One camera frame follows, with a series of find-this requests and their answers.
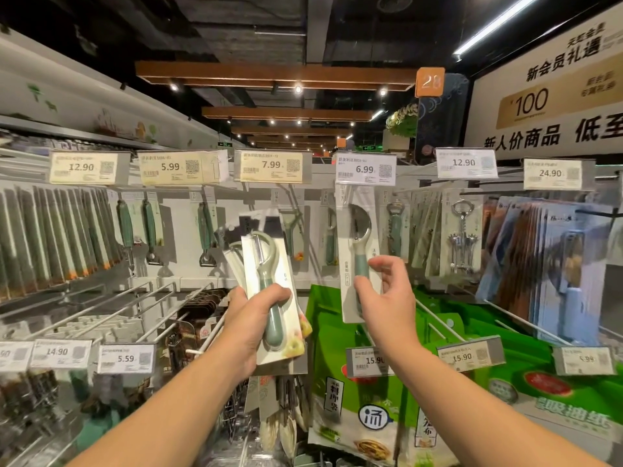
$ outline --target barcode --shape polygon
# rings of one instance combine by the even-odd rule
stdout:
[[[480,362],[486,361],[488,355],[489,355],[489,351],[487,351],[487,349],[476,349],[476,358]]]
[[[393,167],[390,164],[380,164],[379,165],[379,177],[381,179],[391,178],[392,170],[393,170]]]
[[[606,353],[599,353],[599,354],[597,354],[597,357],[599,358],[599,365],[601,365],[602,367],[609,367],[610,366],[611,362],[610,362],[610,357],[608,357],[608,354],[606,354]]]
[[[151,365],[152,353],[140,353],[138,354],[138,365]]]
[[[199,173],[199,161],[186,161],[186,173],[198,174]]]
[[[580,179],[580,168],[573,167],[572,169],[567,169],[567,179],[568,180],[579,180]]]
[[[288,172],[299,172],[301,169],[301,159],[288,159],[286,168]]]
[[[493,157],[480,157],[480,166],[484,171],[490,171],[495,167],[495,161]]]
[[[20,347],[15,350],[15,354],[13,355],[13,360],[23,361],[26,358],[26,354],[28,353],[28,349],[26,347]]]
[[[105,161],[100,165],[100,173],[102,175],[110,175],[115,171],[115,163],[113,161]]]
[[[72,359],[82,359],[85,353],[86,349],[84,347],[74,347],[74,350],[72,351]]]

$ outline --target plant decoration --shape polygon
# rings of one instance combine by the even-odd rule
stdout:
[[[415,138],[417,135],[417,118],[417,103],[410,103],[390,115],[385,126],[394,136]]]

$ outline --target membership promotion sign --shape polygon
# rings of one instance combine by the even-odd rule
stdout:
[[[476,80],[465,146],[498,160],[623,147],[623,4]]]

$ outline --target vegetable peeler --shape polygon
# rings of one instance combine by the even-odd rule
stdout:
[[[152,210],[152,204],[145,198],[142,206],[143,224],[145,226],[145,235],[147,237],[147,265],[164,265],[160,257],[154,252],[156,248],[156,220]]]
[[[359,205],[350,205],[351,211],[351,242],[354,250],[354,274],[370,277],[366,244],[372,233],[370,215]],[[361,301],[357,295],[357,310],[361,314]]]
[[[132,229],[132,219],[129,216],[128,203],[124,200],[119,200],[117,202],[117,217],[119,219],[119,230],[121,231],[121,240],[123,241],[123,249],[125,250],[126,259],[128,260],[129,271],[132,276],[136,276],[134,272],[134,254],[132,253],[134,230]]]
[[[214,247],[212,242],[213,227],[210,218],[210,210],[206,203],[199,203],[197,209],[197,222],[199,224],[199,238],[203,252],[199,257],[199,265],[202,267],[216,267],[216,260],[210,255],[210,248]]]
[[[389,254],[400,256],[402,248],[402,211],[404,204],[393,202],[387,205],[389,211]]]
[[[324,262],[327,265],[335,264],[335,228],[338,225],[335,210],[331,207],[327,208],[329,212],[329,226],[326,229],[326,238],[324,239]]]
[[[285,248],[290,257],[294,257],[294,228],[299,224],[303,214],[299,210],[280,210],[284,217]]]
[[[275,270],[278,259],[278,251],[276,249],[275,240],[261,231],[252,231],[250,233],[255,240],[255,249],[257,252],[257,274],[260,279],[260,290],[264,290],[275,282]],[[268,244],[268,254],[264,258],[262,249],[262,241]],[[278,350],[284,343],[284,323],[282,321],[281,309],[279,305],[270,308],[269,319],[264,329],[264,343],[272,351]]]

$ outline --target dark ceiling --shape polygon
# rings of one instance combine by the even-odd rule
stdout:
[[[516,1],[3,0],[0,23],[228,134],[226,122],[201,118],[201,106],[370,110],[379,98],[365,91],[306,90],[298,98],[291,90],[243,88],[173,94],[137,78],[134,61],[444,66],[472,80],[620,0],[537,0],[456,62],[454,50]],[[385,108],[393,111],[412,98],[412,90],[389,93]],[[462,116],[453,111],[453,122]],[[383,128],[382,119],[357,125],[356,138],[380,143]]]

